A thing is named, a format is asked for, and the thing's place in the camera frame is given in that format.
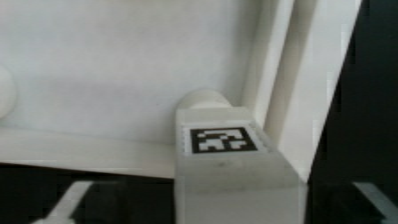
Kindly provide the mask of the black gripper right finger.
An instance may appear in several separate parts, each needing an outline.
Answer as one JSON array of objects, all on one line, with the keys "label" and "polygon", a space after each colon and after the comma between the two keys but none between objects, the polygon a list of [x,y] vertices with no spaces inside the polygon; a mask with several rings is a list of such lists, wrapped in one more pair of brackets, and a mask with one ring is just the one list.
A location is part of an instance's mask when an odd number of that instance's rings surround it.
[{"label": "black gripper right finger", "polygon": [[355,182],[353,185],[384,215],[380,224],[398,224],[398,206],[377,185],[369,182]]}]

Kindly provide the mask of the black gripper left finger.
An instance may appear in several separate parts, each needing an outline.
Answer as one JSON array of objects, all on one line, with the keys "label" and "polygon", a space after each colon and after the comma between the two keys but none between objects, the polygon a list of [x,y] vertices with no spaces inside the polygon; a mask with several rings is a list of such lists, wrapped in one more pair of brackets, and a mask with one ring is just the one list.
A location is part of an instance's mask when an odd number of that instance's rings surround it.
[{"label": "black gripper left finger", "polygon": [[71,216],[92,184],[92,181],[71,184],[50,214],[32,224],[76,224]]}]

